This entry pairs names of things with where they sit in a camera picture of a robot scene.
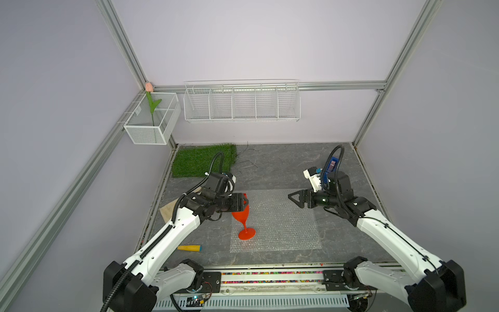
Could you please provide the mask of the clear bubble wrap sheet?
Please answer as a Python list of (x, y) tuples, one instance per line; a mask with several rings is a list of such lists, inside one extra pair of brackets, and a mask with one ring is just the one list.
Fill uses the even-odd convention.
[(249, 198), (246, 225), (256, 230), (250, 240), (239, 239), (243, 230), (233, 221), (231, 253), (286, 250), (318, 250), (322, 248), (313, 210), (299, 208), (288, 195), (294, 189), (244, 191)]

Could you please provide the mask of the red plastic wine glass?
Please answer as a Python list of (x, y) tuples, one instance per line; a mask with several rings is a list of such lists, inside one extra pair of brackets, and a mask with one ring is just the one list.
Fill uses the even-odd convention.
[(255, 234), (256, 234), (256, 230), (253, 229), (253, 228), (248, 228), (247, 225), (246, 225), (246, 222), (247, 222), (247, 219), (249, 217), (249, 206), (247, 208), (243, 208), (243, 205), (242, 205), (242, 208), (237, 211), (237, 212), (232, 212), (232, 216), (234, 217), (234, 219), (238, 222), (240, 222), (244, 229), (239, 233), (239, 239), (242, 240), (242, 241), (246, 241), (246, 240), (250, 240), (252, 239)]

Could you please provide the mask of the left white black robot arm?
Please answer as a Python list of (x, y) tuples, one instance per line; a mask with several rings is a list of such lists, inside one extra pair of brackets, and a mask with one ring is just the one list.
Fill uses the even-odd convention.
[(204, 268), (190, 259), (165, 270), (166, 260), (203, 222), (213, 215), (242, 212), (249, 201), (236, 193), (236, 177), (223, 171), (224, 153), (211, 161), (218, 170), (209, 170), (197, 185), (176, 201), (170, 220), (139, 251), (123, 263), (113, 261), (103, 274), (102, 311), (151, 311), (158, 300), (186, 290), (197, 292), (206, 284)]

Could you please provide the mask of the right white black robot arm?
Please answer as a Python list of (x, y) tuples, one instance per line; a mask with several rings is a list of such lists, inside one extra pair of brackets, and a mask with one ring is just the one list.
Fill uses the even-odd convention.
[(367, 234), (402, 266), (395, 272), (357, 256), (343, 265), (343, 272), (326, 276), (327, 286), (349, 290), (373, 287), (412, 311), (459, 311), (467, 305), (465, 273), (455, 261), (443, 261), (422, 248), (393, 225), (372, 202), (356, 196), (347, 174), (340, 171), (344, 146), (336, 146), (322, 168), (304, 170), (311, 188), (288, 195), (300, 208), (321, 207)]

